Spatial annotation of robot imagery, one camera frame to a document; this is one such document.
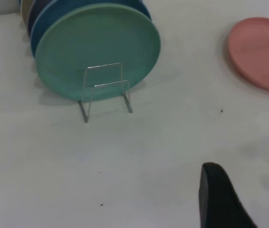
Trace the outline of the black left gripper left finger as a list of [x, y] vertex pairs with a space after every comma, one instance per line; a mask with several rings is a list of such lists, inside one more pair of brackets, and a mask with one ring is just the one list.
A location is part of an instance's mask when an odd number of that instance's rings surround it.
[[202, 164], [199, 186], [202, 228], [255, 228], [226, 171], [217, 163]]

